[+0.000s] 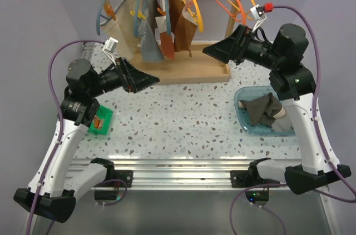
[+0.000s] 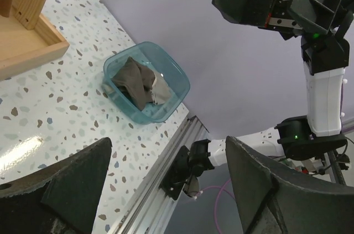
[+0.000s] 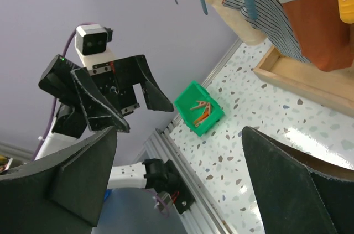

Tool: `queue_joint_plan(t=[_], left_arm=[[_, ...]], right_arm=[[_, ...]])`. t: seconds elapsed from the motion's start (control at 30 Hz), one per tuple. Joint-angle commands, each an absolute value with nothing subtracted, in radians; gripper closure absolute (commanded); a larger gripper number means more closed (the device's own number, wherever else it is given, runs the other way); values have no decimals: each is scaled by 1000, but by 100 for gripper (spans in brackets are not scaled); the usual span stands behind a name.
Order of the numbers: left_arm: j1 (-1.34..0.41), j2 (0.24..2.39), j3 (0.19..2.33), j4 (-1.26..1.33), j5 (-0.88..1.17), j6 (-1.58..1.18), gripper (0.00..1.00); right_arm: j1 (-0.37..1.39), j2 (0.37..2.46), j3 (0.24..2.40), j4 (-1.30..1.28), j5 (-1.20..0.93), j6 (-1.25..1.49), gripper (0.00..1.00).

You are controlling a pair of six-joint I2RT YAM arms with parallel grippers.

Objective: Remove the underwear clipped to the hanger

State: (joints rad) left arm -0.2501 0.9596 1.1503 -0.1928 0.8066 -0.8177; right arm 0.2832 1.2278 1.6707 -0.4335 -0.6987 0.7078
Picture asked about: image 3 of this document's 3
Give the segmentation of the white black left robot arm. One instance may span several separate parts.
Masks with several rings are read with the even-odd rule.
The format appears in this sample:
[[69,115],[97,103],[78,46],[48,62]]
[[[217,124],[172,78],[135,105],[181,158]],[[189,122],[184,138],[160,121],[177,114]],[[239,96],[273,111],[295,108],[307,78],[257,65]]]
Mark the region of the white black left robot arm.
[[128,133],[126,116],[139,106],[134,85],[140,85],[149,110],[171,112],[174,107],[155,81],[144,55],[99,61],[80,67],[56,55],[43,72],[39,87],[60,102],[38,149],[41,158],[74,144],[85,129],[113,127]]

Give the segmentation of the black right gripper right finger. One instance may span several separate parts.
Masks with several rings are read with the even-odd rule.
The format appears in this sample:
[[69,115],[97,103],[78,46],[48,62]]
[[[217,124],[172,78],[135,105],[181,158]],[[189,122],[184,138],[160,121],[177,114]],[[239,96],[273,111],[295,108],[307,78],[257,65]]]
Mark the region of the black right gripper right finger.
[[249,126],[242,147],[266,233],[353,233],[353,170]]

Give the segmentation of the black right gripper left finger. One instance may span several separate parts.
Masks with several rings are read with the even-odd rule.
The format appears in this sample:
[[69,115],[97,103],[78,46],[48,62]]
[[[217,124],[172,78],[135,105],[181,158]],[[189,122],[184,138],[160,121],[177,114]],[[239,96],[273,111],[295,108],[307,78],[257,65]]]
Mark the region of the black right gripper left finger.
[[1,173],[1,233],[91,233],[117,146],[112,128]]

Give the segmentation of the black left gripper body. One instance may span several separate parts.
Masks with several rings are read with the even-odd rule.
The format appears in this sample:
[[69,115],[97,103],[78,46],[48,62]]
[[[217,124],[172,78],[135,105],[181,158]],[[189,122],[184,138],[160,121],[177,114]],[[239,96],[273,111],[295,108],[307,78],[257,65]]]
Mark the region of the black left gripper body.
[[[55,56],[39,80],[41,90],[69,106],[76,117],[86,122],[75,89],[71,71],[80,67],[61,55]],[[139,83],[136,56],[95,65],[88,70],[94,83],[106,99],[123,115],[130,115],[139,104],[133,86]]]

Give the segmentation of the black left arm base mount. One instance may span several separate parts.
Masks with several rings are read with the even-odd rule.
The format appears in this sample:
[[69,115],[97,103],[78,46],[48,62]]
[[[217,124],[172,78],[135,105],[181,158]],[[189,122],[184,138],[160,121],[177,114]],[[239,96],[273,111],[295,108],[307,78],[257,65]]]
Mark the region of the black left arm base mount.
[[146,159],[143,162],[147,180],[145,189],[154,189],[157,193],[166,192],[178,213],[182,215],[195,202],[195,198],[172,160]]

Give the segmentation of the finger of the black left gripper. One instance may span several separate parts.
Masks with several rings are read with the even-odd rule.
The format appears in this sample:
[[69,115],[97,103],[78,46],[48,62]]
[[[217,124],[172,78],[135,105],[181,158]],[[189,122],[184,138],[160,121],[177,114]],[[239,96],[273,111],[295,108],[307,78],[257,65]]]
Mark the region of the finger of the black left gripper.
[[154,111],[173,112],[174,105],[160,89],[144,55],[136,56],[139,71],[139,83],[143,90],[147,109]]
[[90,131],[113,127],[117,132],[130,132],[128,122],[100,92],[86,68],[71,71],[71,77]]

